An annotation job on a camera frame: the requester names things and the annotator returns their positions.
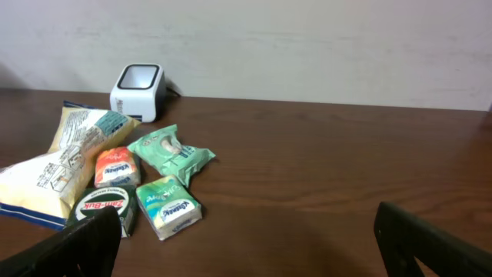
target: chip bag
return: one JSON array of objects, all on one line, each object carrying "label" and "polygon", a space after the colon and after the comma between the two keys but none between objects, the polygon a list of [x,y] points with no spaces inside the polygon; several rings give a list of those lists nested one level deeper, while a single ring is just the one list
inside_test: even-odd
[{"label": "chip bag", "polygon": [[140,184],[140,171],[133,153],[126,147],[117,147],[101,153],[95,164],[94,187]]},{"label": "chip bag", "polygon": [[65,106],[48,153],[0,172],[0,214],[63,229],[94,175],[97,154],[138,124],[118,112]]},{"label": "chip bag", "polygon": [[176,125],[162,128],[139,138],[128,149],[161,175],[175,175],[181,184],[188,187],[190,177],[199,172],[215,154],[208,149],[181,145],[176,138],[177,131]]}]

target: logo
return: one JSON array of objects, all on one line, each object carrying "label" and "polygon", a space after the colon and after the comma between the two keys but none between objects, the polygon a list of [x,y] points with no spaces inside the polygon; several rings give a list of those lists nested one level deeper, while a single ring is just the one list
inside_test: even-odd
[{"label": "logo", "polygon": [[120,113],[123,113],[123,100],[116,99],[116,110]]},{"label": "logo", "polygon": [[164,191],[164,193],[162,193],[161,195],[152,195],[152,196],[147,196],[147,198],[145,199],[145,202],[149,203],[149,202],[152,202],[154,200],[165,200],[167,197],[171,196],[173,193],[175,193],[176,191],[180,190],[181,188],[178,187],[177,185],[173,185],[169,190],[167,191]]},{"label": "logo", "polygon": [[129,168],[130,168],[130,165],[128,163],[125,163],[123,165],[116,165],[116,166],[112,166],[109,169],[105,169],[105,173],[108,174],[108,173],[118,172],[118,171],[129,169]]},{"label": "logo", "polygon": [[126,159],[127,157],[128,157],[127,153],[119,152],[119,153],[113,153],[113,154],[107,155],[105,158],[111,159],[111,160],[119,160],[119,159]]},{"label": "logo", "polygon": [[164,223],[171,222],[193,209],[193,203],[187,199],[174,200],[162,207],[161,218]]},{"label": "logo", "polygon": [[144,141],[143,143],[143,146],[147,146],[149,144],[151,144],[151,142],[153,142],[154,140],[158,139],[159,136],[158,135],[154,135],[153,137],[151,137],[150,139],[147,139],[146,141]]},{"label": "logo", "polygon": [[178,232],[179,230],[183,229],[184,227],[186,227],[190,224],[191,224],[191,219],[186,219],[183,222],[179,223],[178,226],[176,226],[174,229],[172,229],[172,231]]},{"label": "logo", "polygon": [[127,178],[121,179],[119,181],[114,181],[114,182],[109,182],[109,183],[111,185],[123,185],[123,184],[130,182],[130,181],[131,181],[130,177],[127,177]]},{"label": "logo", "polygon": [[75,207],[75,217],[81,220],[85,217],[92,216],[99,209],[106,206],[113,206],[120,215],[128,206],[128,193],[118,187],[109,187],[96,189],[86,195]]}]

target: snack bag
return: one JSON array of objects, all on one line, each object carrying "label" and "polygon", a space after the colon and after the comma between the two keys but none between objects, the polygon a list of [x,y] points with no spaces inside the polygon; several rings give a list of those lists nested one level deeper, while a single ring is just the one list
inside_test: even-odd
[{"label": "snack bag", "polygon": [[67,226],[94,215],[99,209],[112,205],[118,211],[121,222],[121,237],[131,235],[137,215],[137,199],[133,185],[100,189],[86,189],[70,213]]},{"label": "snack bag", "polygon": [[137,188],[138,204],[160,240],[201,219],[201,205],[173,176]]},{"label": "snack bag", "polygon": [[117,147],[101,153],[95,164],[94,187],[139,185],[140,171],[126,147]]},{"label": "snack bag", "polygon": [[94,175],[97,154],[115,147],[138,124],[118,112],[64,107],[48,154],[0,172],[0,214],[63,229]]},{"label": "snack bag", "polygon": [[139,138],[128,149],[161,175],[175,175],[181,184],[188,187],[190,177],[199,172],[215,154],[208,149],[181,145],[176,138],[177,131],[176,125],[162,128]]}]

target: black frame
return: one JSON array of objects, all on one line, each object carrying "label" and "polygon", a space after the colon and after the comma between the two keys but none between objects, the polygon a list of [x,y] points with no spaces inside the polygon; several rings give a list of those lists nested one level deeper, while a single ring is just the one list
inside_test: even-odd
[{"label": "black frame", "polygon": [[118,212],[108,206],[1,261],[0,276],[110,277],[120,240]]},{"label": "black frame", "polygon": [[[126,76],[126,72],[128,71],[128,69],[132,66],[151,66],[151,67],[155,67],[157,70],[155,71],[155,74],[154,74],[154,77],[152,78],[152,82],[151,84],[147,87],[147,88],[123,88],[121,87],[121,82],[123,82],[123,79],[125,78]],[[128,65],[125,70],[123,71],[123,74],[121,74],[121,78],[120,80],[118,81],[118,88],[119,89],[138,89],[138,90],[145,90],[145,89],[149,89],[151,88],[154,83],[155,83],[155,79],[157,78],[157,74],[159,74],[159,67],[157,65],[146,65],[146,64],[134,64],[134,65]]]},{"label": "black frame", "polygon": [[439,276],[492,276],[492,255],[391,203],[379,205],[374,234],[390,277],[424,277],[415,258]]}]

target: yellow chip bag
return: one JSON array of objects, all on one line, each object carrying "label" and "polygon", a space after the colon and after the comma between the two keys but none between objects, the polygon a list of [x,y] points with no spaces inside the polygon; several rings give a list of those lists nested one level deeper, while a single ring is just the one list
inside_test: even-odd
[{"label": "yellow chip bag", "polygon": [[48,153],[0,169],[0,214],[63,229],[94,175],[97,155],[121,143],[138,124],[118,112],[65,102]]}]

